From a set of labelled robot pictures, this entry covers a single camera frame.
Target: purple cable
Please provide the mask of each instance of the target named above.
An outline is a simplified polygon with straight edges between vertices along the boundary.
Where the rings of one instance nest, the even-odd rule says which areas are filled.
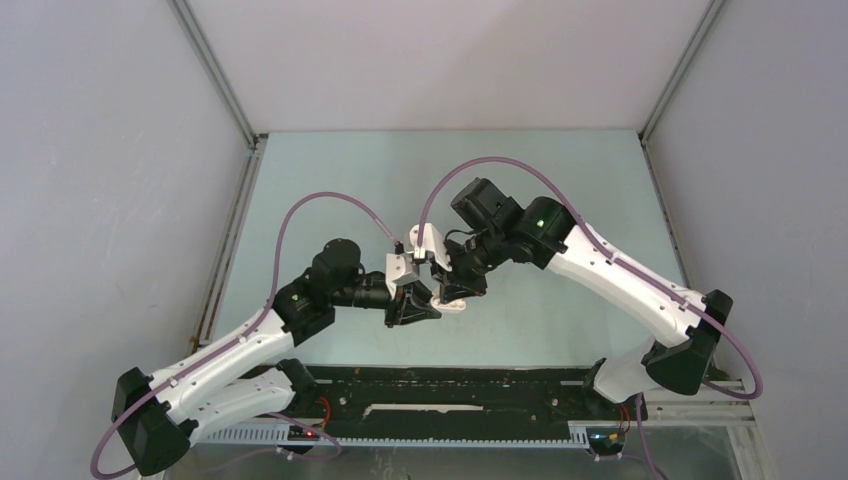
[[[296,426],[302,428],[303,430],[305,430],[307,432],[312,432],[315,435],[318,435],[319,437],[321,437],[321,438],[329,441],[330,443],[332,443],[336,447],[336,451],[331,453],[330,455],[301,455],[301,454],[295,453],[295,452],[287,452],[287,451],[280,452],[279,450],[277,450],[276,447],[268,447],[268,448],[259,448],[257,450],[251,450],[251,451],[249,451],[245,454],[239,455],[236,458],[228,460],[228,461],[226,461],[226,462],[224,462],[220,465],[216,465],[214,467],[194,468],[192,466],[185,465],[185,464],[182,464],[182,463],[179,463],[178,465],[187,469],[187,470],[191,470],[194,473],[206,474],[206,473],[214,473],[214,472],[223,470],[223,469],[225,469],[227,467],[231,467],[231,466],[233,466],[237,463],[241,463],[244,460],[247,460],[248,458],[255,457],[257,455],[264,455],[266,453],[278,453],[280,455],[284,455],[287,458],[289,458],[289,457],[298,458],[300,460],[309,460],[309,461],[313,461],[313,462],[326,462],[327,460],[332,460],[332,459],[338,457],[339,455],[341,455],[342,445],[339,443],[338,440],[336,440],[335,437],[328,434],[327,432],[325,432],[323,430],[319,430],[319,429],[313,427],[312,425],[308,425],[306,423],[299,422],[299,421],[297,421],[293,418],[287,417],[287,416],[283,415],[282,413],[269,413],[268,415],[270,415],[272,417],[279,418],[280,420],[285,420],[286,422],[291,423],[292,425],[296,425]]]
[[[259,328],[259,325],[262,323],[263,320],[265,320],[265,317],[268,316],[268,312],[271,311],[271,306],[274,304],[274,294],[277,292],[277,277],[280,275],[280,251],[283,247],[283,237],[286,234],[286,228],[288,228],[289,220],[291,220],[291,217],[292,215],[294,215],[294,212],[296,212],[297,209],[300,208],[304,203],[321,197],[338,198],[340,200],[345,200],[356,205],[357,207],[364,210],[365,213],[367,213],[368,216],[370,216],[374,220],[377,226],[380,227],[380,230],[382,230],[383,233],[385,233],[386,236],[389,237],[389,239],[392,241],[392,244],[400,243],[397,237],[391,232],[391,230],[389,230],[386,224],[383,223],[382,220],[380,220],[380,217],[378,217],[373,210],[371,210],[370,208],[368,208],[367,205],[351,196],[336,192],[316,192],[301,198],[297,201],[297,203],[292,205],[292,207],[286,213],[282,225],[280,225],[280,233],[277,235],[277,246],[274,250],[274,276],[271,279],[271,294],[268,296],[268,301],[265,302],[265,306],[262,308],[262,313],[260,313],[259,317],[257,317],[257,319],[249,327],[247,327],[247,330],[242,333],[243,336],[246,337],[253,333],[257,328]],[[230,340],[229,342],[215,349],[209,355],[206,355],[205,357],[198,360],[196,363],[189,365],[184,370],[180,370],[179,373],[173,376],[173,379],[179,381],[182,378],[185,378],[187,375],[211,362],[213,359],[217,358],[218,356],[220,356],[233,346],[237,345],[238,343],[238,338]],[[113,478],[118,478],[122,475],[126,475],[127,473],[132,472],[135,469],[135,465],[130,465],[129,467],[123,468],[117,472],[104,473],[100,471],[100,469],[98,468],[98,464],[100,463],[100,456],[103,454],[103,449],[106,448],[106,443],[109,441],[110,438],[112,438],[112,435],[114,435],[115,432],[118,431],[118,427],[123,425],[124,422],[127,421],[127,418],[129,418],[130,415],[135,413],[136,410],[141,408],[141,406],[144,405],[148,400],[161,393],[163,390],[168,388],[169,385],[169,381],[164,381],[159,386],[152,389],[149,393],[141,397],[137,402],[127,408],[124,413],[118,416],[115,422],[106,430],[106,433],[103,434],[103,437],[100,439],[100,442],[97,443],[97,447],[95,447],[94,449],[94,453],[91,455],[91,463],[89,464],[89,470],[94,478],[98,480],[111,480]]]
[[[427,215],[430,213],[430,207],[433,205],[433,200],[436,199],[436,195],[438,195],[438,193],[442,190],[442,188],[453,177],[455,177],[459,172],[465,170],[466,168],[473,167],[474,165],[480,165],[482,163],[506,163],[508,165],[512,165],[512,166],[518,167],[522,170],[525,170],[525,171],[529,172],[531,175],[533,175],[534,177],[541,180],[541,182],[544,183],[549,189],[551,189],[551,191],[554,193],[554,195],[556,195],[559,202],[562,203],[562,205],[566,208],[566,210],[568,210],[568,213],[570,213],[571,216],[574,217],[574,220],[577,223],[577,226],[580,227],[580,230],[583,231],[583,234],[586,235],[586,238],[589,239],[589,241],[592,243],[592,245],[599,252],[601,252],[604,255],[604,257],[606,257],[608,259],[612,258],[612,252],[609,249],[607,249],[601,243],[601,241],[598,239],[598,237],[595,236],[595,233],[592,232],[592,230],[589,228],[589,226],[583,220],[583,217],[581,217],[580,214],[577,213],[577,209],[574,208],[574,205],[572,205],[571,202],[569,202],[568,199],[565,198],[565,195],[563,195],[563,193],[556,187],[556,185],[554,185],[553,182],[551,182],[541,172],[539,172],[535,168],[531,167],[530,165],[527,165],[526,163],[524,163],[522,161],[515,160],[513,158],[508,158],[508,157],[480,157],[480,158],[475,158],[473,160],[469,160],[469,161],[463,163],[462,165],[459,165],[458,167],[456,167],[453,170],[451,170],[450,172],[448,172],[448,174],[445,175],[444,178],[442,178],[439,181],[439,183],[436,185],[436,188],[434,188],[433,191],[430,192],[430,196],[427,197],[427,202],[424,204],[424,209],[421,211],[421,217],[418,220],[418,239],[416,241],[416,245],[418,245],[420,247],[423,240],[424,240],[424,224],[427,222]],[[742,357],[742,360],[745,361],[745,364],[748,366],[748,369],[751,371],[751,375],[754,377],[754,391],[751,392],[751,393],[737,393],[737,392],[734,392],[732,390],[728,390],[724,387],[720,387],[720,386],[718,386],[718,385],[716,385],[712,382],[709,382],[709,381],[704,381],[703,382],[704,385],[712,388],[713,390],[721,392],[721,393],[723,393],[723,394],[725,394],[729,397],[733,397],[733,398],[740,399],[740,400],[753,400],[755,398],[758,398],[760,395],[762,395],[762,393],[763,393],[763,379],[762,379],[762,376],[760,375],[760,370],[757,368],[756,364],[754,363],[753,357],[751,357],[751,354],[748,352],[748,350],[739,342],[739,340],[736,339],[735,336],[733,336],[724,327],[724,325],[719,323],[718,320],[713,318],[711,315],[707,314],[707,312],[705,312],[705,311],[701,310],[700,308],[695,307],[691,303],[687,302],[686,299],[681,297],[680,295],[678,295],[677,292],[666,287],[665,285],[663,285],[662,283],[660,283],[659,281],[657,281],[656,279],[654,279],[652,276],[648,275],[647,273],[643,272],[642,270],[640,270],[636,266],[631,265],[630,263],[628,263],[627,261],[625,261],[621,258],[616,258],[614,261],[615,261],[615,263],[620,265],[622,268],[624,268],[628,272],[632,273],[637,278],[641,279],[642,281],[648,283],[649,285],[656,288],[657,290],[668,295],[669,298],[671,298],[672,300],[674,300],[675,302],[680,304],[681,307],[683,307],[685,305],[685,308],[687,310],[694,313],[698,317],[704,319],[713,328],[718,330],[718,332],[721,334],[721,336],[727,338],[727,341],[730,342],[731,345],[733,345],[733,348],[735,348],[737,352],[739,352],[739,355]]]
[[[642,441],[642,450],[645,452],[645,463],[651,469],[651,476],[657,478],[659,469],[654,464],[654,457],[651,456],[651,450],[648,449],[648,441],[645,439],[645,429],[642,426],[642,401],[642,394],[636,395],[636,428],[639,430],[639,440]]]

